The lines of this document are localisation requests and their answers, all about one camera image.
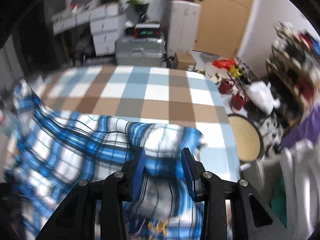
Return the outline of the white drawer desk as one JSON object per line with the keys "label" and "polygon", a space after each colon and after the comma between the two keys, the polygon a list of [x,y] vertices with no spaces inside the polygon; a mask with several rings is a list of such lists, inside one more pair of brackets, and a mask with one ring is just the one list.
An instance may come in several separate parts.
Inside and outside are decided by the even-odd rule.
{"label": "white drawer desk", "polygon": [[83,10],[53,23],[54,35],[88,24],[97,56],[116,51],[116,40],[123,35],[127,16],[118,3],[102,4]]}

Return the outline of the wooden shoe rack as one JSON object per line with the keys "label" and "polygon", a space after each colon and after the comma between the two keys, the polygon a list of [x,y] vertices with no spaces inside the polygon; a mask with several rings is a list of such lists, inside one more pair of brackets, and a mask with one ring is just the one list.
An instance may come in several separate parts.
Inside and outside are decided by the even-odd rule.
{"label": "wooden shoe rack", "polygon": [[319,104],[319,41],[288,22],[278,22],[271,54],[266,60],[275,110],[285,128],[300,123]]}

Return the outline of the white plastic bag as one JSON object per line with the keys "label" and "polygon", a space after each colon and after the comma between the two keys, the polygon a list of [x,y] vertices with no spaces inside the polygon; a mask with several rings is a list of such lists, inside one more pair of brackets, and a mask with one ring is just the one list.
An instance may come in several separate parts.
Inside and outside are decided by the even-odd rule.
{"label": "white plastic bag", "polygon": [[266,115],[280,107],[280,100],[272,96],[270,83],[253,82],[245,86],[245,91],[249,99]]}

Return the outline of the blue white plaid shirt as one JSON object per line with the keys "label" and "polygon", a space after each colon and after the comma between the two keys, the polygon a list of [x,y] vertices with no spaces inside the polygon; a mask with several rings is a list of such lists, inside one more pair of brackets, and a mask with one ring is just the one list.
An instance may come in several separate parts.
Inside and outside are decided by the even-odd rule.
{"label": "blue white plaid shirt", "polygon": [[181,152],[196,154],[202,134],[173,124],[54,111],[21,80],[14,89],[18,128],[7,165],[24,197],[23,239],[35,239],[63,198],[82,179],[105,179],[145,150],[142,188],[124,203],[129,238],[199,239],[203,205],[189,197]]}

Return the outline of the wooden door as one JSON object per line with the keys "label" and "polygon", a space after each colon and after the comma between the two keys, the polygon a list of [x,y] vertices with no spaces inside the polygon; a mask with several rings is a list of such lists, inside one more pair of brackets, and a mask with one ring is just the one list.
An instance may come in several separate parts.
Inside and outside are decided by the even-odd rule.
{"label": "wooden door", "polygon": [[253,0],[197,0],[201,6],[194,50],[226,58],[239,50]]}

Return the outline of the round wooden stool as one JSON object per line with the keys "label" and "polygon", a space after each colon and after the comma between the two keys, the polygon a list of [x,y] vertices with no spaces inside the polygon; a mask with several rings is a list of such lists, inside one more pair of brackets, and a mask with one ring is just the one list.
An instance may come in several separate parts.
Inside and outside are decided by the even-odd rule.
{"label": "round wooden stool", "polygon": [[246,117],[229,114],[239,160],[244,163],[256,161],[264,152],[263,140],[259,130]]}

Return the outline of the stack of folded clothes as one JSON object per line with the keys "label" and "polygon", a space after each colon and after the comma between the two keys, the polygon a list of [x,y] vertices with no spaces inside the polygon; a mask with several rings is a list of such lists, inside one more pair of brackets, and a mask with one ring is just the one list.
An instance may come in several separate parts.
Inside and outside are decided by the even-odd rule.
{"label": "stack of folded clothes", "polygon": [[308,239],[319,226],[319,142],[302,139],[281,144],[280,180],[271,198],[272,211],[289,239]]}

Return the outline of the checkered bed blanket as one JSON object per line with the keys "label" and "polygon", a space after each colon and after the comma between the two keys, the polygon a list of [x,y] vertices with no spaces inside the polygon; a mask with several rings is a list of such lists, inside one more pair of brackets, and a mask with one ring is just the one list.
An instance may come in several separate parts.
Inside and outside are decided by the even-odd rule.
{"label": "checkered bed blanket", "polygon": [[202,74],[141,66],[89,66],[55,72],[30,86],[55,110],[111,115],[144,123],[195,127],[204,168],[240,178],[240,161],[217,86]]}

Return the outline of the black box on suitcase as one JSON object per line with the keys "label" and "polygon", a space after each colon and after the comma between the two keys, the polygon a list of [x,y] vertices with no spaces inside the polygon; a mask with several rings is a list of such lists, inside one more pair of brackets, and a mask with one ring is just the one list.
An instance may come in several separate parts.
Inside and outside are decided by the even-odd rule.
{"label": "black box on suitcase", "polygon": [[125,35],[134,38],[160,38],[161,25],[158,23],[140,23],[125,29]]}

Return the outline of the dark flower bouquet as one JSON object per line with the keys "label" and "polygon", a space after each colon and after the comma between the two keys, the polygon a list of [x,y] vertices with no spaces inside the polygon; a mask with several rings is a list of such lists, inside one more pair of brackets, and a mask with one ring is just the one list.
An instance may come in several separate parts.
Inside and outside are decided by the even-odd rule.
{"label": "dark flower bouquet", "polygon": [[144,23],[148,20],[147,10],[149,2],[145,0],[128,0],[126,3],[133,7],[135,13],[138,15],[138,23]]}

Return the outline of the red plastic bag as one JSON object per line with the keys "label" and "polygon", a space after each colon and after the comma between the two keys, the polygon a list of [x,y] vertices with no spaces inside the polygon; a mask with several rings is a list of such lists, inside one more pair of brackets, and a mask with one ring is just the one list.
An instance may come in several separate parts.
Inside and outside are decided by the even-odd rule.
{"label": "red plastic bag", "polygon": [[236,62],[233,59],[215,60],[213,62],[213,66],[219,69],[226,69],[227,71],[229,71],[231,68],[236,66]]}

